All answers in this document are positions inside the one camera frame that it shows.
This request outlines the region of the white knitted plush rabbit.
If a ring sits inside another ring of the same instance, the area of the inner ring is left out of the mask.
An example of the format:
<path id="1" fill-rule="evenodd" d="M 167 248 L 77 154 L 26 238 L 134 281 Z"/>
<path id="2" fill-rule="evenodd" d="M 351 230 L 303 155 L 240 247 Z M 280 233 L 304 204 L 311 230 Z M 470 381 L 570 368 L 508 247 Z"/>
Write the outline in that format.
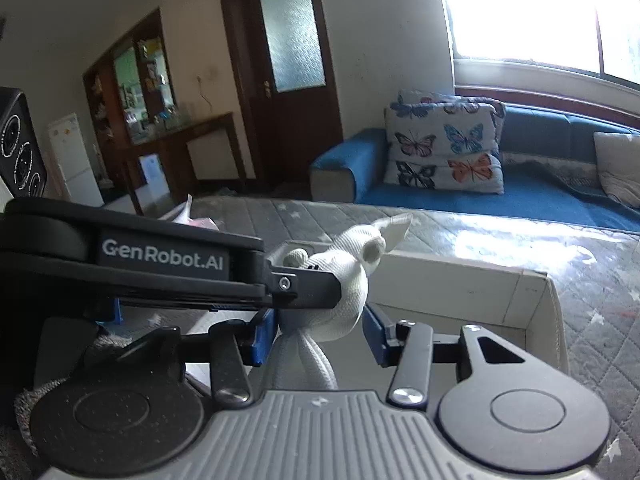
<path id="1" fill-rule="evenodd" d="M 370 224 L 357 224 L 338 236 L 324 252 L 308 255 L 294 249 L 285 263 L 304 270 L 333 274 L 341 285 L 341 300 L 329 310 L 284 310 L 278 314 L 280 334 L 271 348 L 262 390 L 335 390 L 333 366 L 322 342 L 347 336 L 357 325 L 366 304 L 369 278 L 382 257 L 402 242 L 412 214 L 396 214 Z"/>

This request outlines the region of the black tracking device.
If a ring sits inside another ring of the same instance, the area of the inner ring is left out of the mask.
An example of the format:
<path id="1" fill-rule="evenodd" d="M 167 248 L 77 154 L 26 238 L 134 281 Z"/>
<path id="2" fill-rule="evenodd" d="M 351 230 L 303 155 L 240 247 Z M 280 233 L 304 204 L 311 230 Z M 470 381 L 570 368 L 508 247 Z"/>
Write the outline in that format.
<path id="1" fill-rule="evenodd" d="M 25 93 L 0 88 L 1 181 L 13 197 L 43 196 L 48 174 Z"/>

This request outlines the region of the white refrigerator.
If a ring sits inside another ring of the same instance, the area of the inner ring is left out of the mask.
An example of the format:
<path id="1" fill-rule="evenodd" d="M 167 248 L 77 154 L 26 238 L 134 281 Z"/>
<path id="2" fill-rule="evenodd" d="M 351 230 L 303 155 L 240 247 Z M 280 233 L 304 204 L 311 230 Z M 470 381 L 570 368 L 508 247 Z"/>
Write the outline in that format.
<path id="1" fill-rule="evenodd" d="M 77 115 L 69 114 L 50 122 L 48 135 L 66 198 L 72 203 L 102 207 L 104 200 L 90 164 Z"/>

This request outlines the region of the tissue pack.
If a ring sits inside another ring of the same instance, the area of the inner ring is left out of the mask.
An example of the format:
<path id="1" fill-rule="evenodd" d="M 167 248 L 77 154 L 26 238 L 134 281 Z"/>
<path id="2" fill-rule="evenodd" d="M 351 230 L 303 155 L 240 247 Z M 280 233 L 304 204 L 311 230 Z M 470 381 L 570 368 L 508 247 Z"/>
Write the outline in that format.
<path id="1" fill-rule="evenodd" d="M 186 196 L 186 200 L 182 204 L 175 206 L 175 208 L 171 209 L 171 211 L 168 211 L 167 214 L 163 214 L 160 217 L 160 220 L 183 224 L 184 226 L 196 226 L 197 228 L 218 231 L 219 228 L 218 226 L 216 226 L 216 223 L 213 219 L 193 218 L 191 216 L 192 204 L 193 197 L 191 194 L 188 194 Z"/>

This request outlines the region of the white cardboard storage box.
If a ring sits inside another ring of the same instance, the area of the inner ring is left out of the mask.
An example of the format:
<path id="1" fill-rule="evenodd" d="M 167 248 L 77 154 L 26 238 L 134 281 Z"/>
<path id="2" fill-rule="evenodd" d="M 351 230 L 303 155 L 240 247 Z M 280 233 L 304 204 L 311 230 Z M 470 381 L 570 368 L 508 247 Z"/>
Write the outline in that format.
<path id="1" fill-rule="evenodd" d="M 292 250 L 312 256 L 329 246 L 288 243 L 274 261 L 293 266 L 284 262 Z M 381 308 L 393 321 L 430 324 L 441 334 L 455 334 L 466 324 L 483 326 L 557 370 L 568 370 L 558 295 L 543 273 L 394 250 L 370 276 L 366 304 Z M 362 315 L 347 336 L 320 347 L 338 388 L 381 391 L 392 378 L 392 369 L 378 366 L 372 356 Z"/>

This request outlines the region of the dark wooden display cabinet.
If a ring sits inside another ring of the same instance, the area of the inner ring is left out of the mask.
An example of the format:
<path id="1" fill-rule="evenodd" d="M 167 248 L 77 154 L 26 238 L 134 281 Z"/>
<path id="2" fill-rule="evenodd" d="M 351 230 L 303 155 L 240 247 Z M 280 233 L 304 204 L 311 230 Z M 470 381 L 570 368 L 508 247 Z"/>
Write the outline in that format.
<path id="1" fill-rule="evenodd" d="M 214 112 L 191 118 L 178 107 L 164 46 L 160 10 L 152 11 L 85 71 L 91 123 L 104 157 L 107 177 L 127 193 L 134 212 L 145 214 L 138 191 L 151 179 L 142 160 L 155 157 L 168 194 L 176 202 L 189 194 L 213 191 L 212 182 L 198 180 L 189 145 L 204 136 L 223 133 L 236 177 L 224 181 L 245 190 L 247 173 L 233 114 Z"/>

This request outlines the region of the dark wooden door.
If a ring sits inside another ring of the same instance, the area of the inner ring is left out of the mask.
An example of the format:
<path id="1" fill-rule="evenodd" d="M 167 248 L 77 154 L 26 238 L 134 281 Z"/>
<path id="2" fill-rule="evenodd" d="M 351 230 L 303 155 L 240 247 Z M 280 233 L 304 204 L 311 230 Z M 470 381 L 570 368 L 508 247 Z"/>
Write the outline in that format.
<path id="1" fill-rule="evenodd" d="M 220 0 L 259 182 L 304 182 L 343 140 L 321 0 Z"/>

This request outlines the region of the butterfly print pillow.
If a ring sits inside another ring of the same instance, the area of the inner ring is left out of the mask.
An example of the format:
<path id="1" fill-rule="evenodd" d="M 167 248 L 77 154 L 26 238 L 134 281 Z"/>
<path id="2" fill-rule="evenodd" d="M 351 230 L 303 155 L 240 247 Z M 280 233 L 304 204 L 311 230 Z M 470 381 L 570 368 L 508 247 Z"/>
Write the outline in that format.
<path id="1" fill-rule="evenodd" d="M 384 182 L 420 190 L 504 193 L 499 154 L 506 108 L 492 99 L 419 101 L 384 110 Z"/>

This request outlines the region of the grey quilted star tablecloth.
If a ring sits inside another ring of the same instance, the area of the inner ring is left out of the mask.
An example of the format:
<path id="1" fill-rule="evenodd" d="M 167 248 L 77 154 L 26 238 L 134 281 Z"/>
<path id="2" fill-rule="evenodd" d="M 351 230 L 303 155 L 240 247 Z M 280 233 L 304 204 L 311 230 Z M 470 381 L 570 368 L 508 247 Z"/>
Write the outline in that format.
<path id="1" fill-rule="evenodd" d="M 7 479 L 634 479 L 639 246 L 544 269 L 408 252 L 379 214 L 277 248 L 46 200 L 1 209 Z"/>

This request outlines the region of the blue sofa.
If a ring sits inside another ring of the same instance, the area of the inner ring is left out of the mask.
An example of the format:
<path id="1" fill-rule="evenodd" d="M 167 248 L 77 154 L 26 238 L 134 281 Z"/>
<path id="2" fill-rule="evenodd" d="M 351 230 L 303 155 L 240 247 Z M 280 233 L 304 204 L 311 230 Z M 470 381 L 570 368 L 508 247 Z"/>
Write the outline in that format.
<path id="1" fill-rule="evenodd" d="M 593 142 L 596 132 L 639 135 L 638 131 L 545 108 L 503 105 L 501 195 L 385 183 L 388 145 L 384 125 L 364 129 L 320 155 L 310 166 L 311 196 L 316 202 L 488 214 L 638 231 L 639 208 L 616 202 L 603 191 Z"/>

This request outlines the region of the white plain cushion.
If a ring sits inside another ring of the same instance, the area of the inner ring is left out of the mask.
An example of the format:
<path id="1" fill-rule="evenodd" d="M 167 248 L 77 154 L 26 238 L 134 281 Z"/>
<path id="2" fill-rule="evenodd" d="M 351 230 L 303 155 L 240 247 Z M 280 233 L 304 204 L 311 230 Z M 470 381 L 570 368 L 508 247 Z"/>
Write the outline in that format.
<path id="1" fill-rule="evenodd" d="M 638 134 L 596 132 L 600 185 L 607 196 L 630 208 L 640 206 L 640 138 Z"/>

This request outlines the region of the window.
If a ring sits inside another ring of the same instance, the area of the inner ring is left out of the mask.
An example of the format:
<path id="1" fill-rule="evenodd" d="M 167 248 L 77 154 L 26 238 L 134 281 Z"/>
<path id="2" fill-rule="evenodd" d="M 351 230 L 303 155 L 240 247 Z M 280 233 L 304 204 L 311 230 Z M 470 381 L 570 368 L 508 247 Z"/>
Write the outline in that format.
<path id="1" fill-rule="evenodd" d="M 445 0 L 454 53 L 639 82 L 639 0 Z"/>

